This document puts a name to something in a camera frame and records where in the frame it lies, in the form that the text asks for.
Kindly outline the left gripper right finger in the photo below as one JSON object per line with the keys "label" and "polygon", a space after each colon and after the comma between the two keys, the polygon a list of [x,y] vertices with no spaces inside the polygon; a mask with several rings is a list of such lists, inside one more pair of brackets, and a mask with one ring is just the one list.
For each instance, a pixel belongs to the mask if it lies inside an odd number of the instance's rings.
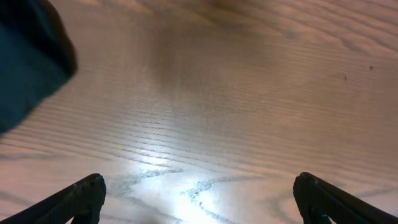
{"label": "left gripper right finger", "polygon": [[293,195],[304,224],[397,224],[397,217],[308,172],[296,177]]}

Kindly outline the black polo shirt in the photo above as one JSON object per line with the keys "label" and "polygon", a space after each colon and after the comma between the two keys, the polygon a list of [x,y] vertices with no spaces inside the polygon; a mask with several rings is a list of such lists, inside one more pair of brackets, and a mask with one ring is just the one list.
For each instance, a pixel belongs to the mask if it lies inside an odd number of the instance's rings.
{"label": "black polo shirt", "polygon": [[1,133],[20,124],[78,69],[50,1],[1,0]]}

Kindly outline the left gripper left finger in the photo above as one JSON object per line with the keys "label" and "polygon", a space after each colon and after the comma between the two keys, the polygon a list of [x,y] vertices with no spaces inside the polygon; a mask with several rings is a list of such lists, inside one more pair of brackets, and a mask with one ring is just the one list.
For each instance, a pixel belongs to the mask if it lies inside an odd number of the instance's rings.
{"label": "left gripper left finger", "polygon": [[103,176],[90,174],[1,224],[98,224],[105,197]]}

